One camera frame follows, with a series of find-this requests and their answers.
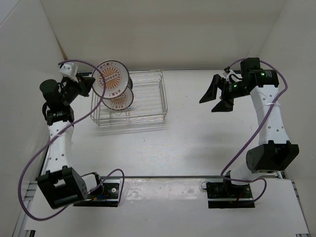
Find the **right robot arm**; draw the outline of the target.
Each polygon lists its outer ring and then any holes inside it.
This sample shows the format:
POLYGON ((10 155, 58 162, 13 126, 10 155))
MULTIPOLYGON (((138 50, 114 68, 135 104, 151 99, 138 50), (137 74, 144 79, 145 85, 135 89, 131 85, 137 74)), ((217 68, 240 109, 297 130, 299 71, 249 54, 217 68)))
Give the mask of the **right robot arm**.
POLYGON ((250 96, 258 121, 258 128, 241 150, 223 168, 222 193, 234 197, 244 186, 268 173, 284 171, 299 154, 299 146, 290 141, 282 120, 279 97, 288 89, 284 76, 271 64, 257 57, 239 59, 240 76, 230 67, 223 75, 215 74, 200 99, 213 101, 220 90, 220 101, 211 110, 231 112, 234 100, 250 96))

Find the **orange sunburst patterned plate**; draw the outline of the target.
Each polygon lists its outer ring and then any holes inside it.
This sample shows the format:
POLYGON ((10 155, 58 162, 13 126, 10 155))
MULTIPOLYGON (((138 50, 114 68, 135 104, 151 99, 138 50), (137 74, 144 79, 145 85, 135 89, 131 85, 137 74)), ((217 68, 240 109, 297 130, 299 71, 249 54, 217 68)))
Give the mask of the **orange sunburst patterned plate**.
POLYGON ((107 60, 97 66, 92 77, 95 82, 92 89, 95 94, 104 99, 114 99, 121 96, 129 84, 129 71, 120 61, 107 60))

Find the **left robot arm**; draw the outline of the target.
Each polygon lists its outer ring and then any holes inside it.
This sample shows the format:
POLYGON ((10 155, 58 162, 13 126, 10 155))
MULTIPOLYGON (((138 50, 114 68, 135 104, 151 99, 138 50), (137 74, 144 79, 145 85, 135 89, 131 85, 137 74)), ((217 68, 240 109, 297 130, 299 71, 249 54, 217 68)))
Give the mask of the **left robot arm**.
POLYGON ((38 177, 38 186, 52 209, 83 201, 90 194, 102 195, 104 186, 98 181, 87 184, 69 162, 72 155, 74 111, 71 103, 77 96, 87 97, 94 78, 77 76, 76 80, 63 77, 61 82, 48 79, 39 86, 48 110, 44 113, 50 141, 47 167, 38 177))

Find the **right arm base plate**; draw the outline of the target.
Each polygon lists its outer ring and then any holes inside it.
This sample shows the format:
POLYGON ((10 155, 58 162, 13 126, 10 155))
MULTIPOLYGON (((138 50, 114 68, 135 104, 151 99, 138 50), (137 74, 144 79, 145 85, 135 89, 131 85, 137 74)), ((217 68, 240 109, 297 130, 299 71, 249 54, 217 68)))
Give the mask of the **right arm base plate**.
POLYGON ((230 181, 202 182, 202 190, 207 192, 209 209, 254 208, 251 187, 233 185, 230 181))

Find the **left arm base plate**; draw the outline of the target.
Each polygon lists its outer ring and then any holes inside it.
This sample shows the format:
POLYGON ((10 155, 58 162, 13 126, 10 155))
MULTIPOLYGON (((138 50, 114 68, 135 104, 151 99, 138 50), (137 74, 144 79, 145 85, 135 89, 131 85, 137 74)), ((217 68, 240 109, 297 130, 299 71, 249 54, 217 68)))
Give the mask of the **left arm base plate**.
POLYGON ((73 204, 76 207, 118 207, 121 179, 108 179, 87 200, 73 204))

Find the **silver wire dish rack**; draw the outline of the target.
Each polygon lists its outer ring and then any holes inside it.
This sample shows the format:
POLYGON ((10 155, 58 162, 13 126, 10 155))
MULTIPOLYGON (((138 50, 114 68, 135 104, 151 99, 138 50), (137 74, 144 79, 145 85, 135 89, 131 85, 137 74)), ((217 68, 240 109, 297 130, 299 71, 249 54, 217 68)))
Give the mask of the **silver wire dish rack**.
POLYGON ((124 110, 115 111, 104 103, 90 116, 99 127, 158 125, 168 112, 167 97, 161 70, 130 72, 134 99, 124 110))

